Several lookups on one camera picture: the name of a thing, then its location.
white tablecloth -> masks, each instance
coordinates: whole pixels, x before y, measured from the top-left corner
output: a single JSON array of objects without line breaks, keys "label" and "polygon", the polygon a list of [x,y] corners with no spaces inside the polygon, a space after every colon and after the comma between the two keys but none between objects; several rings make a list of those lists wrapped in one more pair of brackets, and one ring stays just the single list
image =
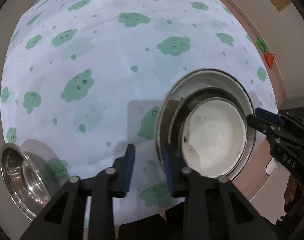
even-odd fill
[{"label": "white tablecloth", "polygon": [[[178,203],[157,161],[155,113],[172,85],[199,68],[230,73],[255,107],[277,112],[259,53],[219,0],[38,0],[6,56],[4,139],[25,150],[35,144],[61,183],[95,176],[135,144],[115,223],[151,216]],[[38,143],[53,155],[38,152]]]}]

tablecloth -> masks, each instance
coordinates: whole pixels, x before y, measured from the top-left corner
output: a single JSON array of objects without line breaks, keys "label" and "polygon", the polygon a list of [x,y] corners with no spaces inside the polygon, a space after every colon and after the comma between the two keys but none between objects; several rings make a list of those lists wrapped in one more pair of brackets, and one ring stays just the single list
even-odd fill
[{"label": "tablecloth", "polygon": [[151,216],[182,201],[169,195],[156,157],[155,113],[199,68],[230,73],[255,107],[277,113],[258,51],[219,0],[37,0],[4,63],[4,139],[48,147],[52,155],[34,151],[61,184],[95,176],[133,143],[132,183],[114,199],[115,224]]}]

metal screw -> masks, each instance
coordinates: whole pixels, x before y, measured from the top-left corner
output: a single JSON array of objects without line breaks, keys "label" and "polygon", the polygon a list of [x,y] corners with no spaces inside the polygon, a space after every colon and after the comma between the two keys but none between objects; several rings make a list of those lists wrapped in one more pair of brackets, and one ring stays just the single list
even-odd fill
[{"label": "metal screw", "polygon": [[229,181],[229,178],[226,176],[219,176],[218,181],[221,183],[227,183]]},{"label": "metal screw", "polygon": [[112,174],[116,173],[116,169],[114,169],[113,167],[106,168],[105,173],[108,175],[112,175]]},{"label": "metal screw", "polygon": [[69,181],[71,183],[77,183],[79,181],[79,177],[78,176],[72,176],[71,178],[69,178]]},{"label": "metal screw", "polygon": [[192,170],[191,170],[191,168],[189,168],[189,167],[183,167],[183,168],[182,168],[182,172],[183,172],[184,174],[189,174],[189,173],[192,172]]}]

stainless steel bowl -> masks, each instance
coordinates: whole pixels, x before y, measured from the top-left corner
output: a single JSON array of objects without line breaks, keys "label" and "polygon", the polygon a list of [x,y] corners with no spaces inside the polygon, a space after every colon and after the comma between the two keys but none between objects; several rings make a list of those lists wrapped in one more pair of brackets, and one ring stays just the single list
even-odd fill
[{"label": "stainless steel bowl", "polygon": [[33,220],[59,189],[59,184],[48,183],[44,178],[40,169],[46,163],[42,158],[23,151],[14,143],[2,147],[0,164],[12,200]]},{"label": "stainless steel bowl", "polygon": [[200,101],[209,97],[225,98],[239,110],[246,125],[247,141],[236,166],[224,174],[235,179],[247,164],[256,138],[256,130],[246,124],[246,116],[254,114],[252,101],[244,87],[230,74],[217,69],[195,70],[179,80],[166,95],[156,117],[155,146],[161,166],[161,146],[169,143],[175,155],[183,156],[180,147],[180,132],[187,114]]}]

red clip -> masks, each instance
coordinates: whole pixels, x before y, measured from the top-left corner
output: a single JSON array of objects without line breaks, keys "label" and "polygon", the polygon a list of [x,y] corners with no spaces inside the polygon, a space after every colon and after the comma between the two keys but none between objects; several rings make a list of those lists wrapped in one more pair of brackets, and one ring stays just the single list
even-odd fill
[{"label": "red clip", "polygon": [[265,56],[265,59],[266,59],[266,62],[268,64],[268,66],[270,68],[272,68],[273,67],[273,63],[274,63],[275,55],[273,53],[268,52],[268,53],[265,53],[264,56]]}]

